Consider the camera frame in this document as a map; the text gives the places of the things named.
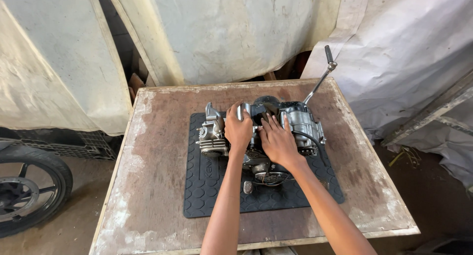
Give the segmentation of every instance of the person's left hand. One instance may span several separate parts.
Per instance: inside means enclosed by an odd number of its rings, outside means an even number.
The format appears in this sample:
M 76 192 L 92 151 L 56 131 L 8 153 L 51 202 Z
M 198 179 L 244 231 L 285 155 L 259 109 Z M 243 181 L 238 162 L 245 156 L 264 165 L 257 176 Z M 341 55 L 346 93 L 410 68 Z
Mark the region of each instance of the person's left hand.
M 231 149 L 246 151 L 248 143 L 253 136 L 253 121 L 250 114 L 244 109 L 243 121 L 237 117 L 237 108 L 243 103 L 243 100 L 234 103 L 227 110 L 227 119 L 225 121 L 225 137 L 230 142 Z

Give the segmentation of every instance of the kick start lever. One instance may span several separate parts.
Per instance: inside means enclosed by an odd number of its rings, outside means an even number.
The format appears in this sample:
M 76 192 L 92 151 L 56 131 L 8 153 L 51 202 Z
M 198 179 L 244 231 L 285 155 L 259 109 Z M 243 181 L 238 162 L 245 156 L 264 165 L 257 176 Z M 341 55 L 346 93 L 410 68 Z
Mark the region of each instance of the kick start lever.
M 316 92 L 316 90 L 319 89 L 320 84 L 323 82 L 323 80 L 328 76 L 330 72 L 332 72 L 337 67 L 337 62 L 334 61 L 334 58 L 332 57 L 332 52 L 330 51 L 330 47 L 328 45 L 325 46 L 325 55 L 327 56 L 328 68 L 325 71 L 325 73 L 322 75 L 322 77 L 320 78 L 319 82 L 314 87 L 314 89 L 312 89 L 309 95 L 307 95 L 307 97 L 304 99 L 303 103 L 306 105 L 309 99 L 312 97 L 312 95 Z

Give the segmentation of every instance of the hand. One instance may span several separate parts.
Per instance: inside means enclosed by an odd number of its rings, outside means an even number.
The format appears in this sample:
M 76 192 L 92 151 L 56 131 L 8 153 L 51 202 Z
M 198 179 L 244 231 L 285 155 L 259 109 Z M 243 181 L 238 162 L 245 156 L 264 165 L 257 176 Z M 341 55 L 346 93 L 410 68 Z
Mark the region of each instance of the hand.
M 237 117 L 237 108 L 243 100 L 236 102 L 227 110 L 227 120 L 225 121 L 225 137 L 230 142 L 231 150 L 246 151 L 248 143 L 253 136 L 253 121 L 250 114 L 244 109 L 243 121 Z
M 284 115 L 284 124 L 286 129 L 283 129 L 276 117 L 272 117 L 267 113 L 268 122 L 261 119 L 262 127 L 258 127 L 263 150 L 269 157 L 271 162 L 285 167 L 289 172 L 292 166 L 296 165 L 294 162 L 304 160 L 305 158 L 297 151 L 296 141 L 291 133 L 289 121 Z

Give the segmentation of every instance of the black plastic crate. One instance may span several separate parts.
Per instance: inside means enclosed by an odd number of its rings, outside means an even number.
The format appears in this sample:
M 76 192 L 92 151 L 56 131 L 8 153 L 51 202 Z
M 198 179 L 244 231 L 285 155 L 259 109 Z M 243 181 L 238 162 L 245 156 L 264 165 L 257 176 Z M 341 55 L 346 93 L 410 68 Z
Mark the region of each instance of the black plastic crate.
M 10 130 L 0 127 L 0 141 L 34 147 L 59 156 L 116 160 L 123 136 L 111 137 L 103 131 L 70 129 Z

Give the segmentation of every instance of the dirty tarp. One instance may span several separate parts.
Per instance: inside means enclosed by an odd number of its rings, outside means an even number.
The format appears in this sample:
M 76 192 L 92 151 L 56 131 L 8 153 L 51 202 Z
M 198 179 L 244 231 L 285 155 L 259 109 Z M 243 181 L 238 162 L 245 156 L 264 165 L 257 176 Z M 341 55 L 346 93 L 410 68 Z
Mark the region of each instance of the dirty tarp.
M 327 68 L 367 135 L 382 138 L 473 68 L 473 0 L 342 0 L 337 27 L 314 47 L 303 78 Z M 450 112 L 473 126 L 473 102 Z M 432 122 L 400 143 L 444 156 L 441 164 L 473 185 L 473 137 Z
M 0 126 L 123 134 L 130 95 L 98 0 L 0 0 Z
M 276 70 L 335 27 L 340 0 L 111 0 L 157 85 Z

